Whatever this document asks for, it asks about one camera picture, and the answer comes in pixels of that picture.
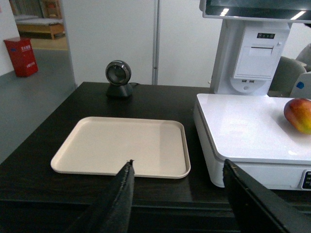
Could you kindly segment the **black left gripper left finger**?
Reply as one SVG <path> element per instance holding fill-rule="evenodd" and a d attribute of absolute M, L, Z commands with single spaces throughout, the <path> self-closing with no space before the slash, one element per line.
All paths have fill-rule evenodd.
<path fill-rule="evenodd" d="M 126 233 L 134 193 L 133 160 L 113 178 L 110 188 L 92 205 L 92 233 Z"/>

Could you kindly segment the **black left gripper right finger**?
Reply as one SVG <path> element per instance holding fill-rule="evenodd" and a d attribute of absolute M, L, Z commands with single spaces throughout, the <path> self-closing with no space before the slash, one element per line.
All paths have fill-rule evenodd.
<path fill-rule="evenodd" d="M 226 159 L 223 182 L 242 233 L 309 233 L 311 219 Z"/>

